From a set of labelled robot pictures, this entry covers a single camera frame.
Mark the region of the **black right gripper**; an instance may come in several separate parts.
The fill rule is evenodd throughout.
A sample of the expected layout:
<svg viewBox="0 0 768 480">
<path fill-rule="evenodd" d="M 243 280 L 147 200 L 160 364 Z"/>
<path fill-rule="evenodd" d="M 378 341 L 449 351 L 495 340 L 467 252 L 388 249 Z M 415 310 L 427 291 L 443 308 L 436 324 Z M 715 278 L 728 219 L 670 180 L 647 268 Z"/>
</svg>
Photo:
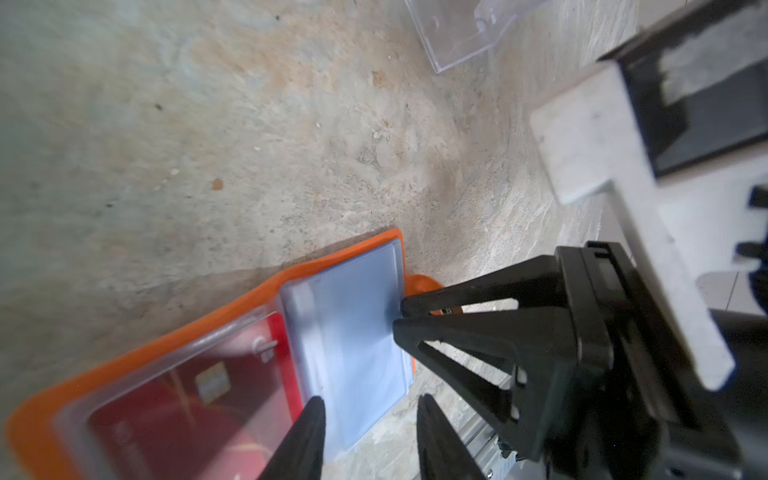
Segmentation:
<svg viewBox="0 0 768 480">
<path fill-rule="evenodd" d="M 524 309 L 416 316 L 504 299 Z M 401 309 L 395 342 L 546 479 L 767 475 L 766 318 L 714 312 L 736 367 L 709 391 L 617 244 L 561 247 Z M 434 341 L 527 380 L 504 390 Z"/>
</svg>

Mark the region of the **orange card holder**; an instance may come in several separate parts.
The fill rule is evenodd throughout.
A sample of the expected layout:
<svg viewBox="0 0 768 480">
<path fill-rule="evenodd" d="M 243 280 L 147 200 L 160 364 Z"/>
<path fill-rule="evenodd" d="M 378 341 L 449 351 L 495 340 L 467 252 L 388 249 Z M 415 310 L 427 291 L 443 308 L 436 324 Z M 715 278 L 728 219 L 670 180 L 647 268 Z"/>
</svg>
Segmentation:
<svg viewBox="0 0 768 480">
<path fill-rule="evenodd" d="M 415 362 L 395 344 L 392 325 L 405 297 L 435 290 L 438 283 L 408 274 L 404 253 L 402 234 L 392 229 L 287 268 L 207 316 L 33 396 L 10 416 L 8 443 L 36 479 L 102 479 L 106 462 L 87 430 L 90 413 L 248 319 L 276 311 L 287 329 L 299 415 L 311 397 L 325 402 L 323 462 L 331 463 L 413 383 Z"/>
</svg>

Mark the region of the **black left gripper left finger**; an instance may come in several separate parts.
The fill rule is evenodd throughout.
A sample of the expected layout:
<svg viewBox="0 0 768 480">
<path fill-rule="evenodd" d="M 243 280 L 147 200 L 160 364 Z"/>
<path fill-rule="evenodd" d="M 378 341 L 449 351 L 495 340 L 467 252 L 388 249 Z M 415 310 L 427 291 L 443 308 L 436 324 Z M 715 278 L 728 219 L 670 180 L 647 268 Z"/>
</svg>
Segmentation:
<svg viewBox="0 0 768 480">
<path fill-rule="evenodd" d="M 325 402 L 320 396 L 313 396 L 258 479 L 320 479 L 324 460 L 325 434 Z"/>
</svg>

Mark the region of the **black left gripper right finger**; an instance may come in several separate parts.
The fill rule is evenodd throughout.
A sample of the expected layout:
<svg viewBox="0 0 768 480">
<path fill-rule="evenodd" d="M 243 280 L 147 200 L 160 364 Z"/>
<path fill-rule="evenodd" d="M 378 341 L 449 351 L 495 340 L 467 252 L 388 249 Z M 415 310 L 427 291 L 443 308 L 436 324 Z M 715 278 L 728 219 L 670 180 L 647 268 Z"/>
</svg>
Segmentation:
<svg viewBox="0 0 768 480">
<path fill-rule="evenodd" d="M 421 479 L 485 478 L 430 394 L 419 397 L 416 428 Z"/>
</svg>

